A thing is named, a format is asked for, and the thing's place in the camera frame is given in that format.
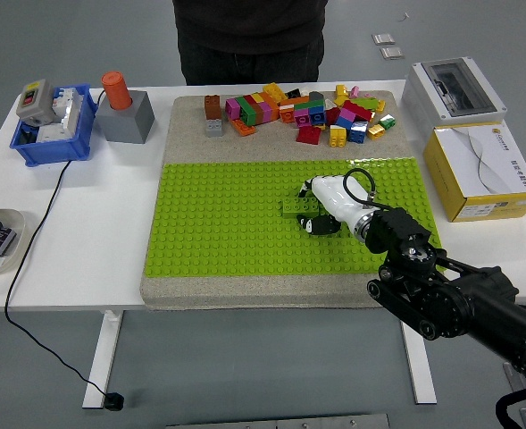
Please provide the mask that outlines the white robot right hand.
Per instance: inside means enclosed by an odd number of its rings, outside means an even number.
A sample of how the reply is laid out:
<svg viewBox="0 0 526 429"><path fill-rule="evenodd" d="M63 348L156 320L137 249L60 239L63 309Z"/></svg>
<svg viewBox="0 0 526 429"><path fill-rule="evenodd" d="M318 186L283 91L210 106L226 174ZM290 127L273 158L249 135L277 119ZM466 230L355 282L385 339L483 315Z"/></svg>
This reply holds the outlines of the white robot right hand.
<svg viewBox="0 0 526 429"><path fill-rule="evenodd" d="M308 191L323 205L327 214L314 218L299 214L296 218L301 227L312 235L337 233L342 223L346 223L353 235L365 242L372 214L376 210L366 201L367 192L354 178L342 175L315 176L304 182L298 196L304 197Z"/></svg>

